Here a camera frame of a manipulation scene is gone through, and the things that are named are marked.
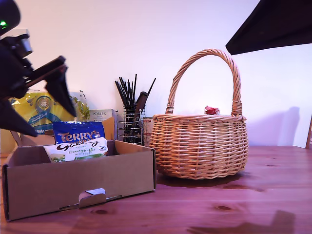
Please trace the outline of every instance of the yellow bag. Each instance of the yellow bag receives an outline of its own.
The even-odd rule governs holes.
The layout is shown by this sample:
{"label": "yellow bag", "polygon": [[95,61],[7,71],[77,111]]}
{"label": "yellow bag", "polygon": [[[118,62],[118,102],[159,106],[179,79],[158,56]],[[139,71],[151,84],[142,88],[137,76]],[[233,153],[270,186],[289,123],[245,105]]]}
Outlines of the yellow bag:
{"label": "yellow bag", "polygon": [[54,121],[72,121],[74,117],[58,104],[48,92],[27,93],[21,99],[12,98],[13,109],[21,115],[38,134],[52,129]]}

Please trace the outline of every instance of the wood grain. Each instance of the wood grain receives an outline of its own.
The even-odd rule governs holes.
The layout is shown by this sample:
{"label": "wood grain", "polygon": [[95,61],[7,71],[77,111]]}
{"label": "wood grain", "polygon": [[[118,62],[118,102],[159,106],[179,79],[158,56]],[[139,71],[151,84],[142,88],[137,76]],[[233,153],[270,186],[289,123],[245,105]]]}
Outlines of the wood grain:
{"label": "wood grain", "polygon": [[312,151],[250,147],[245,171],[187,180],[158,175],[155,192],[7,223],[2,234],[311,234]]}

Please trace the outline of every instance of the black brush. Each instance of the black brush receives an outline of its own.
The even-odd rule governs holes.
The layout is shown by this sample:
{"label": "black brush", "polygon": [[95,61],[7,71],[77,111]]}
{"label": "black brush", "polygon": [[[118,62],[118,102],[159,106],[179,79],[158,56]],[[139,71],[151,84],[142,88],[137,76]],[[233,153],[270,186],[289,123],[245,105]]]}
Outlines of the black brush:
{"label": "black brush", "polygon": [[154,81],[153,81],[153,83],[152,83],[152,85],[151,85],[149,91],[147,92],[148,95],[150,94],[150,92],[151,92],[151,90],[152,90],[152,87],[153,87],[153,85],[154,85],[154,83],[155,83],[155,80],[156,80],[156,78],[154,79]]}

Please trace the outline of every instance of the terry's chocolate bag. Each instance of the terry's chocolate bag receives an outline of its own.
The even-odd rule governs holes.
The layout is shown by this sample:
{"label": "terry's chocolate bag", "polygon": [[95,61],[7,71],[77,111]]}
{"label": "terry's chocolate bag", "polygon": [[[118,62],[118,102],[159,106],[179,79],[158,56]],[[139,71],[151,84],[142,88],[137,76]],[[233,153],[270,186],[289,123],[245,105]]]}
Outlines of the terry's chocolate bag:
{"label": "terry's chocolate bag", "polygon": [[99,137],[105,137],[101,122],[53,122],[53,132],[56,144],[83,143]]}

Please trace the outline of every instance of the cardboard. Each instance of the cardboard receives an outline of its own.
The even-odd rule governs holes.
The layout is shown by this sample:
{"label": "cardboard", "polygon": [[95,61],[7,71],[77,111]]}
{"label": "cardboard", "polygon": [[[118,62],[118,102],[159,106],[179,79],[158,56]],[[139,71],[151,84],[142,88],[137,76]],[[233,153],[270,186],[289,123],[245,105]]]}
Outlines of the cardboard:
{"label": "cardboard", "polygon": [[[51,162],[43,146],[18,147],[2,167],[6,220],[85,207],[156,188],[153,149],[116,140],[107,144],[107,157],[58,163]],[[86,192],[98,188],[105,194]]]}

